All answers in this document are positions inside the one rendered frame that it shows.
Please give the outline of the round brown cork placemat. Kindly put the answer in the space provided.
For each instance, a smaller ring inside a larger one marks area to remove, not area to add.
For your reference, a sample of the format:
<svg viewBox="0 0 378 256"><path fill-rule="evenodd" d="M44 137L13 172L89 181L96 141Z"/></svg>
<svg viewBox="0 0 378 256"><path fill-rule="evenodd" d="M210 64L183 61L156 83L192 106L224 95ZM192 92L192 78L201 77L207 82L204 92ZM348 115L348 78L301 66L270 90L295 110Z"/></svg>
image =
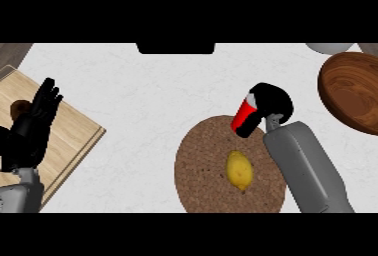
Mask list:
<svg viewBox="0 0 378 256"><path fill-rule="evenodd" d="M232 116L214 116L189 130L174 162L176 189L187 212L278 213L285 200L286 183L270 158L264 132L257 128L248 138L230 129ZM241 191L226 177L232 150L247 156L254 167L251 185Z"/></svg>

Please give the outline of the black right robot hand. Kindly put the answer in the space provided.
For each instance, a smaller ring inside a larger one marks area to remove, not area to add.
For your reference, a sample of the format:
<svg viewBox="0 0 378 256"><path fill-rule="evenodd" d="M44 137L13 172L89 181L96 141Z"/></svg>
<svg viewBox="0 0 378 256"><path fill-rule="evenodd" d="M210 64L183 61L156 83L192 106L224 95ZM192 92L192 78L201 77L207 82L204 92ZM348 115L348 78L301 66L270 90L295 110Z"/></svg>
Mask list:
<svg viewBox="0 0 378 256"><path fill-rule="evenodd" d="M242 138L249 137L261 120L266 120L267 130L275 130L288 121L294 113L292 101L282 88L269 83L258 83L249 89L249 93L255 97L257 111L249 114L242 126L233 130Z"/></svg>

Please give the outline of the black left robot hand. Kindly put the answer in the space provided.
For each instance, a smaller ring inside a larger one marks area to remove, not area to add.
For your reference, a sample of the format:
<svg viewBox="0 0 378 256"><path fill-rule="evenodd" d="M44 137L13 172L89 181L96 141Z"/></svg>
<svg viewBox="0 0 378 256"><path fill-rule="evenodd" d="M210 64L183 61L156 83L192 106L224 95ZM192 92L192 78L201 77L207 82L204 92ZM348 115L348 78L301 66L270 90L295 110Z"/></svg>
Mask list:
<svg viewBox="0 0 378 256"><path fill-rule="evenodd" d="M29 110L19 115L10 128L0 126L1 171L35 168L43 161L50 126L63 96L55 80L46 78L37 90Z"/></svg>

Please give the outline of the white round dish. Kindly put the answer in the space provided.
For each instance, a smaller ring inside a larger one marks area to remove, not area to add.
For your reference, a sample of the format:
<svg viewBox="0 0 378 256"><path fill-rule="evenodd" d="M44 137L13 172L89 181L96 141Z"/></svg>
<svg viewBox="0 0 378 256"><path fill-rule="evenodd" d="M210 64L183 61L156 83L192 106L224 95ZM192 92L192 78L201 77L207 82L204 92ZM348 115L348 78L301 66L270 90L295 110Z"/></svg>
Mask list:
<svg viewBox="0 0 378 256"><path fill-rule="evenodd" d="M307 43L306 46L317 53L334 55L345 52L353 46L351 43Z"/></svg>

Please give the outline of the yellow lemon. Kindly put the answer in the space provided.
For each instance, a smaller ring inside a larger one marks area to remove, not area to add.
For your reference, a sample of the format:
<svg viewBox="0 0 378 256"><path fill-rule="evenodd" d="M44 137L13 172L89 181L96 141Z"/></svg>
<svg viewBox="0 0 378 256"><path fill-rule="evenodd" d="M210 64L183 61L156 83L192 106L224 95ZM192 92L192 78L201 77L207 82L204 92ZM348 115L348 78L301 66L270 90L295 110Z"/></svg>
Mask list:
<svg viewBox="0 0 378 256"><path fill-rule="evenodd" d="M226 160L226 176L230 184L244 191L254 178L252 164L241 151L230 151Z"/></svg>

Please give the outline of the black appliance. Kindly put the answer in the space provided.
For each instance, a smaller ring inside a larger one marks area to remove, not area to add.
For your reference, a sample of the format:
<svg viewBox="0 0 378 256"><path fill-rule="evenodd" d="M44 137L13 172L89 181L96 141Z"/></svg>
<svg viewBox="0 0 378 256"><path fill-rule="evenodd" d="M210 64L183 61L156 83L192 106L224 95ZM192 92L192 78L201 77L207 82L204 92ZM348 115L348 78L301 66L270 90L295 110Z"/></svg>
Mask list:
<svg viewBox="0 0 378 256"><path fill-rule="evenodd" d="M137 43L142 54L211 54L214 43Z"/></svg>

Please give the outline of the small brown round object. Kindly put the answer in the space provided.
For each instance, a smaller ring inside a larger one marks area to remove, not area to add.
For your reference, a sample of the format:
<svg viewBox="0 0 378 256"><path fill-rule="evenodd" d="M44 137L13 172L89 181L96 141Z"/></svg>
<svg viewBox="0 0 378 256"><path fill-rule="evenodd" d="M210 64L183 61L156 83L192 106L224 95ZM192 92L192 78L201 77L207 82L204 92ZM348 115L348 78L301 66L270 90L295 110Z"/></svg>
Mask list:
<svg viewBox="0 0 378 256"><path fill-rule="evenodd" d="M13 121L29 113L31 102L26 100L16 100L10 105L10 118Z"/></svg>

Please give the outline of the pale wooden cutting board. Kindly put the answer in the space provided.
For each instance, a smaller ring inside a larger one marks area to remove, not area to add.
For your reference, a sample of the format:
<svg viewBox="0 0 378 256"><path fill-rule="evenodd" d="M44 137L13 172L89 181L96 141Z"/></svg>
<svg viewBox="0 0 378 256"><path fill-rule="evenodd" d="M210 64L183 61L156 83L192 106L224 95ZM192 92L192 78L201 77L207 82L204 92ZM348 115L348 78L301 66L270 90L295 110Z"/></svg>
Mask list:
<svg viewBox="0 0 378 256"><path fill-rule="evenodd" d="M12 126L10 105L31 101L40 85L10 65L0 68L0 126ZM106 129L66 103L60 102L50 128L49 146L38 166L46 205Z"/></svg>

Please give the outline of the brown wooden bowl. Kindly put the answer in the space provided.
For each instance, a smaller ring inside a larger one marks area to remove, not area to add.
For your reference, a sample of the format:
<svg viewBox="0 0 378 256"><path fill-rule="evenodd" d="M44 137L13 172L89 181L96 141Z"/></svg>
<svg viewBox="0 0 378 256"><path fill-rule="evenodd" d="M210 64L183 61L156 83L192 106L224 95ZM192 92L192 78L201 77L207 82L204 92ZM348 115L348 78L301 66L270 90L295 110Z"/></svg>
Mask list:
<svg viewBox="0 0 378 256"><path fill-rule="evenodd" d="M317 92L338 121L378 136L378 57L359 52L332 55L319 70Z"/></svg>

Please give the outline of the red can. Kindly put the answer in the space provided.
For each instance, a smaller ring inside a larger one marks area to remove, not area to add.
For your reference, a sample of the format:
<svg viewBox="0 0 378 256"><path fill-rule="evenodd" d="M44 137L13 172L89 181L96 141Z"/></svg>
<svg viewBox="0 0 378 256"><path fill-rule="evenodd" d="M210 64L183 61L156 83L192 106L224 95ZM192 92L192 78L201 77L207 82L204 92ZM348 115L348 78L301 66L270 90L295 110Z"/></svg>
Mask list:
<svg viewBox="0 0 378 256"><path fill-rule="evenodd" d="M239 106L236 115L235 115L232 123L230 123L232 130L236 130L242 126L247 117L255 111L257 111L255 97L254 97L254 94L249 93L245 96L245 99L242 101L242 104Z"/></svg>

